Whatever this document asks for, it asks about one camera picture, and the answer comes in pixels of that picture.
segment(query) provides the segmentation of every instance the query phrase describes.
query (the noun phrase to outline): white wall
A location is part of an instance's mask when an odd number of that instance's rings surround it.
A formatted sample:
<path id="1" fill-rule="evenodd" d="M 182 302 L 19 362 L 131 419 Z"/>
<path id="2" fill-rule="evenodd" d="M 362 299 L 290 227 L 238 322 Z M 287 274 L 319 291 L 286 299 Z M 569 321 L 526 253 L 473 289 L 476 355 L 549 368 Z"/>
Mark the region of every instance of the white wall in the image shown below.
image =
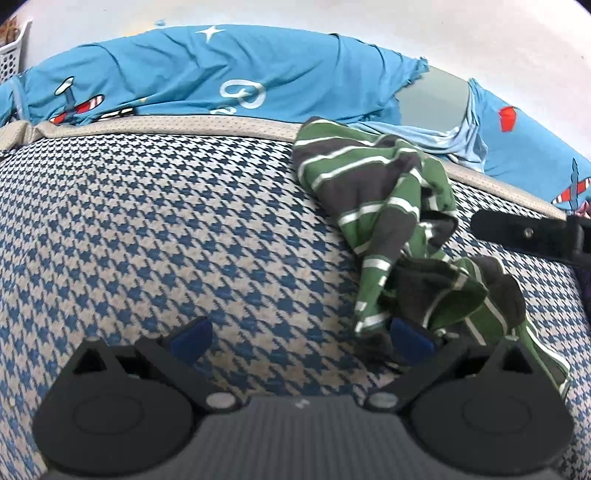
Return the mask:
<path id="1" fill-rule="evenodd" d="M 574 0 L 29 0 L 19 15 L 26 66 L 160 19 L 349 35 L 478 79 L 591 159 L 591 15 Z"/>

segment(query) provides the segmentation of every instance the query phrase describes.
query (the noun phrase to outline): blue and white houndstooth pattern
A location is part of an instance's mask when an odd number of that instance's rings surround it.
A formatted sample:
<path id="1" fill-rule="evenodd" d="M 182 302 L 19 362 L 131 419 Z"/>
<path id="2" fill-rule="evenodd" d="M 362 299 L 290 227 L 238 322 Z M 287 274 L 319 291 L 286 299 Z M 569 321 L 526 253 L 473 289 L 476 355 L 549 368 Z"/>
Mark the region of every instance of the blue and white houndstooth pattern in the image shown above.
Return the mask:
<path id="1" fill-rule="evenodd" d="M 363 396 L 392 380 L 353 355 L 353 256 L 300 189 L 291 147 L 175 135 L 41 140 L 0 163 L 0 477 L 43 463 L 31 417 L 84 336 L 110 344 L 200 314 L 216 344 L 198 368 L 240 395 Z M 452 255 L 495 254 L 533 321 L 572 362 L 576 439 L 562 469 L 590 463 L 591 340 L 569 268 L 476 242 L 482 207 L 531 214 L 454 183 Z"/>

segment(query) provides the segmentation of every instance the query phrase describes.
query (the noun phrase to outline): blue bedsheet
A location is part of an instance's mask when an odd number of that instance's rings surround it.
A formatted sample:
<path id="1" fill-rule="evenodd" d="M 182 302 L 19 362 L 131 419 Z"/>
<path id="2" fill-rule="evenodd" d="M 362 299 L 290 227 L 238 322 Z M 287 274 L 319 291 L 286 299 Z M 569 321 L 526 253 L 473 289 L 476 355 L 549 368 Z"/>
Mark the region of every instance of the blue bedsheet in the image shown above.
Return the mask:
<path id="1" fill-rule="evenodd" d="M 479 134 L 488 146 L 484 172 L 576 210 L 591 195 L 591 162 L 519 108 L 470 81 Z"/>
<path id="2" fill-rule="evenodd" d="M 394 94 L 427 61 L 337 34 L 250 25 L 152 30 L 82 45 L 0 86 L 0 122 L 84 125 L 218 113 L 399 123 Z"/>

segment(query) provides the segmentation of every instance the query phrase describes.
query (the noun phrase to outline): white letter print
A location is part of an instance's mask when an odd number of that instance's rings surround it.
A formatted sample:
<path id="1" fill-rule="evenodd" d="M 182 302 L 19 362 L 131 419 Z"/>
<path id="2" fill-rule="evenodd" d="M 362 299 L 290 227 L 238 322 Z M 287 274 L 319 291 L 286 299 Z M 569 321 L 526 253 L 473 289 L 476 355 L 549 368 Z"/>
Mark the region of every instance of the white letter print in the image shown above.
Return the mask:
<path id="1" fill-rule="evenodd" d="M 247 102 L 245 97 L 251 96 L 253 93 L 248 92 L 245 88 L 241 88 L 236 93 L 229 93 L 227 88 L 234 86 L 256 88 L 256 98 L 252 102 Z M 227 82 L 222 83 L 220 87 L 220 95 L 224 98 L 236 98 L 238 99 L 238 103 L 240 103 L 241 106 L 252 110 L 259 108 L 265 102 L 265 99 L 267 98 L 267 91 L 265 90 L 265 87 L 263 87 L 263 85 L 258 82 L 251 82 L 250 80 L 228 80 Z"/>
<path id="2" fill-rule="evenodd" d="M 217 113 L 223 113 L 224 115 L 234 115 L 236 113 L 236 107 L 222 105 L 220 108 L 210 110 L 209 113 L 212 115 L 216 115 Z"/>

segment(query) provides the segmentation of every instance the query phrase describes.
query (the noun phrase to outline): bed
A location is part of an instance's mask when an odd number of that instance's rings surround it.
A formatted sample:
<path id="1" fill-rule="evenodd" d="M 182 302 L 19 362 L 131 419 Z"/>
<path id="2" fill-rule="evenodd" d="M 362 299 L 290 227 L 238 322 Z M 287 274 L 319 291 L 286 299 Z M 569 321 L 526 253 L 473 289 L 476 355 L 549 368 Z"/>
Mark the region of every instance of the bed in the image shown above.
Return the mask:
<path id="1" fill-rule="evenodd" d="M 393 379 L 354 355 L 352 253 L 293 177 L 298 125 L 219 116 L 123 118 L 0 132 L 0 476 L 44 470 L 30 423 L 85 336 L 127 344 L 200 314 L 215 344 L 196 365 L 253 394 L 353 394 Z M 573 443 L 591 470 L 591 337 L 571 268 L 478 242 L 480 208 L 562 212 L 449 166 L 460 225 L 450 255 L 495 255 L 542 337 L 573 367 Z"/>

